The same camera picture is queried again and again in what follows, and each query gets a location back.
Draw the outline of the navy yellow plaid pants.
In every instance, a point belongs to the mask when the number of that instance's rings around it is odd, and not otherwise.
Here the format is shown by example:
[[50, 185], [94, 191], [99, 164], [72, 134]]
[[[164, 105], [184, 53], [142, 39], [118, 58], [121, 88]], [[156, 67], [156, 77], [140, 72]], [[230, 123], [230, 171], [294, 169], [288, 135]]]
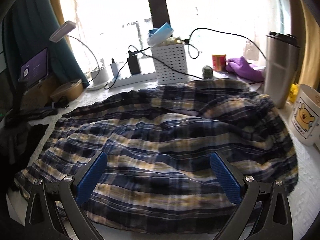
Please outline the navy yellow plaid pants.
[[15, 175], [29, 198], [34, 181], [60, 181], [97, 151], [107, 166], [83, 208], [92, 221], [141, 233], [213, 233], [230, 203], [210, 168], [222, 154], [244, 175], [298, 182], [297, 156], [271, 98], [232, 79], [123, 92], [57, 120], [39, 157]]

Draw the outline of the brown cardboard box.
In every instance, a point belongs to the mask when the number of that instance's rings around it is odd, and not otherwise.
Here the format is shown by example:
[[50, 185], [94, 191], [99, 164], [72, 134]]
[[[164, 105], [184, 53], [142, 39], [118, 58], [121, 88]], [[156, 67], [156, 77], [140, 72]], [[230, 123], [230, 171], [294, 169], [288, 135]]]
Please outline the brown cardboard box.
[[44, 107], [50, 100], [52, 92], [56, 90], [59, 85], [60, 81], [54, 74], [48, 76], [45, 80], [34, 85], [24, 93], [20, 109], [29, 111]]

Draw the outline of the yellow small object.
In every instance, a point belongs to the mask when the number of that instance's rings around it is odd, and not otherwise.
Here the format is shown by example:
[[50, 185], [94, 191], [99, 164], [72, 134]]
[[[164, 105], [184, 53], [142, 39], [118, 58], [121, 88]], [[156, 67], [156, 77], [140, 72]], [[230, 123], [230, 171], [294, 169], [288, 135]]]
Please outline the yellow small object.
[[293, 83], [291, 85], [290, 91], [289, 91], [289, 96], [288, 96], [288, 100], [291, 103], [294, 103], [296, 100], [296, 97], [298, 95], [298, 91], [299, 91], [299, 85], [296, 83]]

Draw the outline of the tan oval container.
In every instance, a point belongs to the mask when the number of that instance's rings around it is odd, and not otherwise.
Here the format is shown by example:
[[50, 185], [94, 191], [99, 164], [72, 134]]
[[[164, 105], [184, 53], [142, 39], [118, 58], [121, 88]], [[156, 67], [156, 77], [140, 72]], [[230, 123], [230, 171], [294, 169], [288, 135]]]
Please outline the tan oval container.
[[57, 102], [61, 97], [65, 96], [69, 102], [77, 99], [84, 91], [81, 80], [73, 80], [58, 87], [50, 94], [50, 98]]

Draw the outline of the tablet with purple screen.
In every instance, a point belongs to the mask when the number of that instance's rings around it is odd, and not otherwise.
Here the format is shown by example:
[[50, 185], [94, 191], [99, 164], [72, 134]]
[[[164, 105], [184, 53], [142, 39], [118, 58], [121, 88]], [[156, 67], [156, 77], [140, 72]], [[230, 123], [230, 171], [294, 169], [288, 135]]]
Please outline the tablet with purple screen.
[[48, 48], [44, 48], [20, 68], [19, 81], [29, 89], [48, 76]]

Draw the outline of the white desk lamp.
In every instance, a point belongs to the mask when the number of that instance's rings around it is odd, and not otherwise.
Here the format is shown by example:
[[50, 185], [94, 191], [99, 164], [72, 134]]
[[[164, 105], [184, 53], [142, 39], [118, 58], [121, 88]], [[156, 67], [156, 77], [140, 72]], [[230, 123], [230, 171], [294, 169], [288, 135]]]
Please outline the white desk lamp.
[[83, 84], [88, 83], [88, 90], [99, 90], [107, 85], [109, 80], [106, 67], [99, 63], [98, 58], [88, 45], [84, 44], [78, 37], [73, 36], [73, 31], [76, 29], [76, 24], [72, 21], [66, 21], [60, 25], [56, 31], [52, 33], [49, 40], [53, 43], [60, 43], [62, 40], [69, 38], [74, 44], [73, 53], [81, 71], [87, 81], [82, 81]]

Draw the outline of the purple cloth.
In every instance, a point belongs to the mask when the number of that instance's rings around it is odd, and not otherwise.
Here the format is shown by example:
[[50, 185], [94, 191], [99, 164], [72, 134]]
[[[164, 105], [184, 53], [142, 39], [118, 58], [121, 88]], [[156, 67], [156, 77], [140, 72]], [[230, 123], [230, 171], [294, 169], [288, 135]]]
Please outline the purple cloth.
[[248, 63], [243, 56], [239, 58], [227, 59], [226, 63], [227, 72], [234, 73], [239, 77], [254, 82], [264, 81], [263, 72], [261, 70], [254, 69], [255, 65]]

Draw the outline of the small green plant ball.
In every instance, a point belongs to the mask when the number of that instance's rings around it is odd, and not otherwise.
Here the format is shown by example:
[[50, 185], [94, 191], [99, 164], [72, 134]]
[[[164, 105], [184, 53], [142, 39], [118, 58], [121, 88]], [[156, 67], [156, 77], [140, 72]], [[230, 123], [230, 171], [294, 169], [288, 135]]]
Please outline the small green plant ball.
[[204, 79], [212, 79], [213, 78], [213, 69], [210, 66], [204, 66], [202, 68], [202, 76]]

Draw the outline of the white usb charger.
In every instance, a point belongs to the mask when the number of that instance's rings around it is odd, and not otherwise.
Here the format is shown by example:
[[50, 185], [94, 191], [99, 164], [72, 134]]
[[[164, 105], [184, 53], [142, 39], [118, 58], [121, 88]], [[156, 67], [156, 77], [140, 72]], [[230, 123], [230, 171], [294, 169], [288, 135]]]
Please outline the white usb charger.
[[110, 67], [112, 70], [113, 78], [115, 79], [119, 75], [119, 67], [114, 59], [111, 59], [111, 62], [112, 63], [110, 64]]

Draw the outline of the white power strip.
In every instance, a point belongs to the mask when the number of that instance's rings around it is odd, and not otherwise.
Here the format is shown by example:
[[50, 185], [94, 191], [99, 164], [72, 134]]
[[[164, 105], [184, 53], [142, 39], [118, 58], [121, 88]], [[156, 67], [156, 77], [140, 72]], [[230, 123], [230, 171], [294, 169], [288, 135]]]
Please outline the white power strip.
[[156, 80], [156, 79], [157, 79], [157, 75], [155, 72], [141, 73], [141, 74], [131, 75], [128, 77], [118, 76], [117, 79], [112, 79], [111, 81], [108, 81], [105, 88], [106, 89], [116, 88], [116, 87], [127, 86], [134, 83], [146, 82], [149, 80]]

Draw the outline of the red tin can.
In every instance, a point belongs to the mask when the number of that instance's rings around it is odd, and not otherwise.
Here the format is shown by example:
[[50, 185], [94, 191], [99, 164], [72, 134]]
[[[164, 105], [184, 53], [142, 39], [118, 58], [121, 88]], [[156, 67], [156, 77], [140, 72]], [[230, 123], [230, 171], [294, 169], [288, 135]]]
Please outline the red tin can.
[[224, 72], [226, 70], [226, 55], [212, 55], [213, 71]]

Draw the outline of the stainless steel travel tumbler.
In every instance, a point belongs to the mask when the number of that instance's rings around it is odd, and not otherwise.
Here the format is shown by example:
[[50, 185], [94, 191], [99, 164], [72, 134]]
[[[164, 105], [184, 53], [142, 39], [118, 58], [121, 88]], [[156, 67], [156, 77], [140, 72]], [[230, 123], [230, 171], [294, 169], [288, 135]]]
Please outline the stainless steel travel tumbler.
[[300, 47], [290, 34], [271, 31], [266, 37], [264, 93], [277, 108], [283, 108], [297, 72]]

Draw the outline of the black power adapter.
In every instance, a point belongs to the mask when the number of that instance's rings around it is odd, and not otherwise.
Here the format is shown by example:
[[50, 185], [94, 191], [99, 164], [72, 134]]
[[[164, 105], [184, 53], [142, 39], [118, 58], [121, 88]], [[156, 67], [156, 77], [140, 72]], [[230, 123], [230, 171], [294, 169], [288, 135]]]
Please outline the black power adapter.
[[132, 45], [128, 46], [128, 54], [129, 57], [127, 58], [127, 63], [129, 65], [129, 70], [131, 75], [137, 75], [141, 73], [139, 61], [137, 58], [137, 54], [139, 53], [139, 50]]

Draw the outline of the white perforated storage basket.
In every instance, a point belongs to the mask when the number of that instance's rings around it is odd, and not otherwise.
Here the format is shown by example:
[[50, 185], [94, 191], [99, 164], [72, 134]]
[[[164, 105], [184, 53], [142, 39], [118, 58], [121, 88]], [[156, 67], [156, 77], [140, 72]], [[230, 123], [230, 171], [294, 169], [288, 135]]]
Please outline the white perforated storage basket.
[[151, 56], [159, 85], [189, 80], [184, 44], [153, 47]]

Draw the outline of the teal curtain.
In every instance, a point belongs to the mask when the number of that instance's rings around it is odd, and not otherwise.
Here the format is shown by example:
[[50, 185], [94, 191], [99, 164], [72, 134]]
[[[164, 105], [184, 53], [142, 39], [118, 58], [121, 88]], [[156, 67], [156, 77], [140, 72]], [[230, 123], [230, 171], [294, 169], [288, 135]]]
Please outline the teal curtain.
[[66, 40], [49, 40], [60, 27], [50, 0], [16, 0], [3, 20], [4, 57], [12, 83], [20, 78], [20, 67], [43, 48], [48, 48], [49, 66], [61, 84], [87, 78]]

